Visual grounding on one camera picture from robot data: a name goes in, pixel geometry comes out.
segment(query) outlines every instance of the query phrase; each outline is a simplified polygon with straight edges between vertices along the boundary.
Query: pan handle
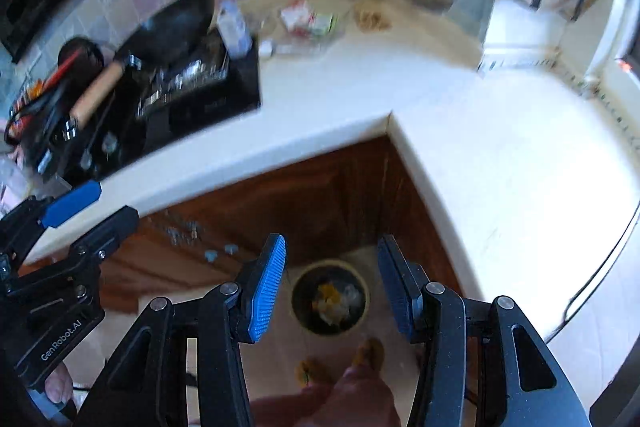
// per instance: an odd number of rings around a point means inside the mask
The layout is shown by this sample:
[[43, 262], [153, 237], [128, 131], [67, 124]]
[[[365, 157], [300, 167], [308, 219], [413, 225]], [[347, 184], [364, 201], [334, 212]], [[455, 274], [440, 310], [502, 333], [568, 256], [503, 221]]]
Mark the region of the pan handle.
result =
[[74, 107], [71, 108], [69, 115], [76, 121], [78, 131], [84, 129], [94, 112], [100, 107], [100, 104], [107, 98], [107, 95], [113, 90], [118, 81], [124, 74], [125, 67], [120, 62], [112, 62], [102, 73], [100, 73], [91, 86], [82, 94]]

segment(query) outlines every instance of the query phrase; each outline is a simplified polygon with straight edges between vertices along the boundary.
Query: blue rubber tip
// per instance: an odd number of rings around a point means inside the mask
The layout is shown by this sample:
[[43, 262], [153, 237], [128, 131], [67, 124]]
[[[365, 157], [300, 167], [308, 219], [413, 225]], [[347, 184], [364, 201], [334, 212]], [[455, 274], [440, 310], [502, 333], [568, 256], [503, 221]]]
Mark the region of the blue rubber tip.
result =
[[56, 229], [78, 212], [98, 201], [101, 193], [102, 189], [98, 182], [86, 182], [51, 203], [45, 210], [40, 222], [45, 229], [48, 227]]
[[398, 268], [391, 258], [391, 253], [382, 242], [378, 244], [378, 269], [385, 287], [386, 297], [391, 305], [396, 325], [398, 325], [398, 331], [408, 341], [411, 341], [415, 333], [411, 299], [404, 289]]
[[269, 245], [270, 251], [263, 252], [268, 254], [269, 260], [258, 282], [257, 290], [252, 302], [252, 318], [249, 323], [249, 336], [256, 343], [263, 336], [269, 327], [271, 320], [271, 312], [276, 302], [276, 295], [282, 279], [284, 264], [287, 258], [287, 248], [284, 237], [276, 236], [275, 241]]

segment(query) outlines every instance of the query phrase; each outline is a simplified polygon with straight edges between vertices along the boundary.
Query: person's hand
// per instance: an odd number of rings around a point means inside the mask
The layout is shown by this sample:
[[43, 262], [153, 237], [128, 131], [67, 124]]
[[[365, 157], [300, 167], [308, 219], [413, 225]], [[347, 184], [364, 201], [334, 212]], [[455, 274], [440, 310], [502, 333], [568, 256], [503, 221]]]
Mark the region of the person's hand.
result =
[[53, 403], [67, 403], [71, 399], [74, 393], [74, 382], [64, 362], [44, 381], [44, 392]]

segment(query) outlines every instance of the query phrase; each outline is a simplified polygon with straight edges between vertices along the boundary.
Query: kitchen counter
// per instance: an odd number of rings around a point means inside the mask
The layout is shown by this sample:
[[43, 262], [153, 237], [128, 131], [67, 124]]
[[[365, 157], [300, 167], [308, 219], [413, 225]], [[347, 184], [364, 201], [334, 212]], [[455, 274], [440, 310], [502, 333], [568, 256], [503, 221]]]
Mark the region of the kitchen counter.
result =
[[[310, 1], [334, 12], [350, 6]], [[146, 215], [388, 134], [465, 294], [489, 301], [510, 295], [548, 335], [634, 214], [635, 156], [597, 102], [578, 98], [551, 73], [481, 78], [477, 43], [452, 23], [399, 2], [387, 2], [385, 12], [388, 32], [362, 34], [350, 22], [321, 57], [263, 61], [260, 110], [105, 179], [100, 200], [47, 230], [29, 261], [70, 244], [124, 204]]]

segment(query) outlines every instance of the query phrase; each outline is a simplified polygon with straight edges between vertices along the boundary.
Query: wok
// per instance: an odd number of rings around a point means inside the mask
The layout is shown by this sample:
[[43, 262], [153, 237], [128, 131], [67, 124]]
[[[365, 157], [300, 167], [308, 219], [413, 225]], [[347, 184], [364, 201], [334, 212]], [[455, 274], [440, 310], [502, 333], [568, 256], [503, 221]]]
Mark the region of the wok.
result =
[[177, 0], [143, 22], [69, 112], [76, 132], [89, 122], [127, 67], [170, 68], [206, 35], [214, 0]]

